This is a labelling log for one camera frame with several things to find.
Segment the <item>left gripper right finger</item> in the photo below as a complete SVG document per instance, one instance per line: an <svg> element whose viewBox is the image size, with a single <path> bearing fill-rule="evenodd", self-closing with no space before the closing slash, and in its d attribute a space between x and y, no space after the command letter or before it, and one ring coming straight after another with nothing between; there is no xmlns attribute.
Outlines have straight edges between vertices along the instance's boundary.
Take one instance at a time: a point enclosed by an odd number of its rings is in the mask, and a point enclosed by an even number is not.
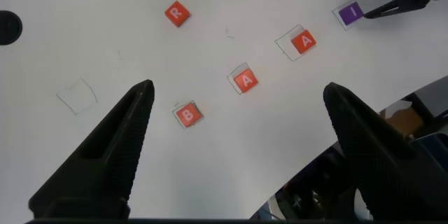
<svg viewBox="0 0 448 224"><path fill-rule="evenodd" d="M447 219L447 135L405 142L349 89L328 84L323 100L367 208L379 220Z"/></svg>

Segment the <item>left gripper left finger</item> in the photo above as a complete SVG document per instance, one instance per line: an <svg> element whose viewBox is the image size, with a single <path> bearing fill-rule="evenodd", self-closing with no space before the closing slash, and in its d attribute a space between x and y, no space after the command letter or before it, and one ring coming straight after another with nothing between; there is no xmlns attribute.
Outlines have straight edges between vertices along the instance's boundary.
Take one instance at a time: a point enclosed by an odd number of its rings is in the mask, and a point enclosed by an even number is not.
<svg viewBox="0 0 448 224"><path fill-rule="evenodd" d="M127 219L155 100L151 80L129 89L29 200L36 219Z"/></svg>

